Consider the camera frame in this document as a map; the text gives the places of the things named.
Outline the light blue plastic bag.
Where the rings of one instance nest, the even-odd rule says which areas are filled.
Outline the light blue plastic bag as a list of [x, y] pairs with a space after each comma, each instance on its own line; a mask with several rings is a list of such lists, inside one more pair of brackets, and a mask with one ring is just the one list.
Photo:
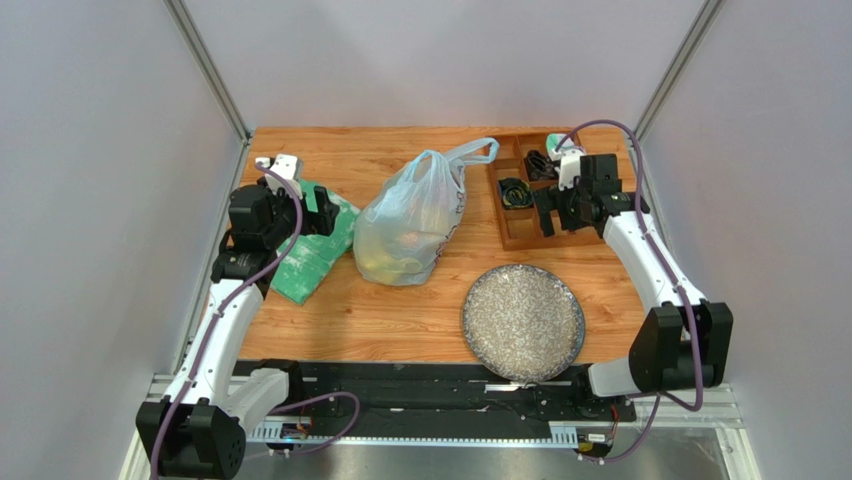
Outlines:
[[445, 153], [426, 149], [386, 180], [354, 227], [354, 259], [362, 277], [395, 287], [424, 284], [461, 224], [466, 169], [492, 163], [499, 149], [491, 137]]

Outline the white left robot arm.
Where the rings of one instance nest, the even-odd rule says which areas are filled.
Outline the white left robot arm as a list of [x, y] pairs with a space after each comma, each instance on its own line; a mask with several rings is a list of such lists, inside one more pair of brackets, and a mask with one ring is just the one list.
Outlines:
[[295, 362], [260, 368], [237, 390], [231, 377], [248, 327], [278, 265], [307, 235], [329, 236], [340, 207], [315, 186], [316, 208], [289, 185], [266, 182], [230, 195], [229, 227], [211, 269], [208, 307], [182, 366], [162, 398], [145, 401], [135, 423], [153, 479], [232, 479], [247, 434], [300, 383]]

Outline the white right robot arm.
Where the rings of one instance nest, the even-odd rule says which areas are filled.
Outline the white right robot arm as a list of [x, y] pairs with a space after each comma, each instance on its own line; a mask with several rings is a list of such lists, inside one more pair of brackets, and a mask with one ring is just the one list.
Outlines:
[[558, 180], [533, 193], [543, 235], [554, 235], [555, 220], [564, 231], [594, 229], [623, 264], [646, 313], [626, 356], [589, 368], [592, 393], [702, 392], [719, 385], [733, 314], [726, 303], [709, 301], [677, 265], [640, 195], [623, 189], [616, 156], [573, 147], [545, 159]]

